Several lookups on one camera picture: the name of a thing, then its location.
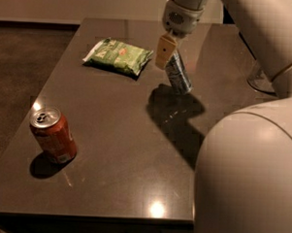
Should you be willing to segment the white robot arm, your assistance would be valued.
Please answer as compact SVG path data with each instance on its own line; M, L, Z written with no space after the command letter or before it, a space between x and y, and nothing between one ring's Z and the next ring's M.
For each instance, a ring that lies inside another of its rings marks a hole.
M292 0L221 0L276 100L240 109L206 136L193 233L292 233Z

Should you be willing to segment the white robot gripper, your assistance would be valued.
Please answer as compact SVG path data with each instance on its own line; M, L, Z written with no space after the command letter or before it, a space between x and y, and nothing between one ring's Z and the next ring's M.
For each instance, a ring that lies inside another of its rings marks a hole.
M168 33L159 38L155 56L155 64L159 69L166 68L167 63L178 47L178 41L174 36L182 39L191 34L197 27L203 11L204 8L192 10L184 8L176 3L175 0L168 0L162 17L163 26Z

